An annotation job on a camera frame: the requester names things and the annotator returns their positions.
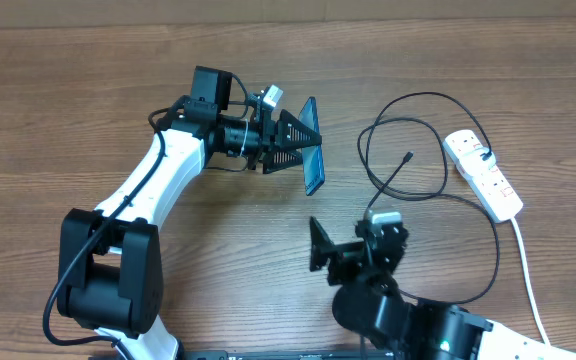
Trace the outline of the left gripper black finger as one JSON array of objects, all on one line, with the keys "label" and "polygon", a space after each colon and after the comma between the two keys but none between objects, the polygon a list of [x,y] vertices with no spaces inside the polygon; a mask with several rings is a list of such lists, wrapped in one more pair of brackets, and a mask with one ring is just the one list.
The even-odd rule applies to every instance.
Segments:
[{"label": "left gripper black finger", "polygon": [[276,122],[275,144],[279,148],[308,148],[322,144],[321,135],[282,110]]},{"label": "left gripper black finger", "polygon": [[303,164],[303,158],[298,150],[274,151],[266,153],[262,159],[263,173],[271,174]]}]

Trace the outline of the blue Samsung smartphone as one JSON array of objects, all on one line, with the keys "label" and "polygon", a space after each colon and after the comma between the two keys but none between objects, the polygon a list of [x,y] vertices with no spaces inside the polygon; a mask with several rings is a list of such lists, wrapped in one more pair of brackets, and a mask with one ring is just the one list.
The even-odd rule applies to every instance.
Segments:
[{"label": "blue Samsung smartphone", "polygon": [[[299,114],[299,120],[310,129],[319,132],[316,99],[309,97]],[[312,196],[325,182],[323,151],[320,145],[303,148],[303,173],[305,193]]]}]

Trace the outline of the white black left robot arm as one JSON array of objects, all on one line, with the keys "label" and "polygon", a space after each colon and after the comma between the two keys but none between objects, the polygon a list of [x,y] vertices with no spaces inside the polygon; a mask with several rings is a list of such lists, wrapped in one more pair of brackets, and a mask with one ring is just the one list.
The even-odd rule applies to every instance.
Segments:
[{"label": "white black left robot arm", "polygon": [[43,313],[53,312],[107,342],[122,359],[181,359],[182,342],[165,327],[160,309],[164,277],[160,230],[188,186],[213,155],[240,158],[248,170],[271,174],[301,167],[305,191],[324,183],[317,105],[298,114],[279,108],[282,91],[245,92],[243,112],[228,113],[237,75],[199,66],[191,90],[153,111],[152,144],[125,182],[93,210],[73,209],[61,225],[58,279]]}]

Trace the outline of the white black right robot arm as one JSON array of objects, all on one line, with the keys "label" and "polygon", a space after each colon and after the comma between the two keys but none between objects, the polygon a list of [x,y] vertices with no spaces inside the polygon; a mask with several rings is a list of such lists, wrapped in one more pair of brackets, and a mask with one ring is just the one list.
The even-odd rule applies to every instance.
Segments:
[{"label": "white black right robot arm", "polygon": [[458,305],[406,301],[393,277],[408,238],[397,212],[358,221],[357,242],[334,244],[314,217],[309,229],[310,269],[338,288],[336,322],[398,359],[576,359]]}]

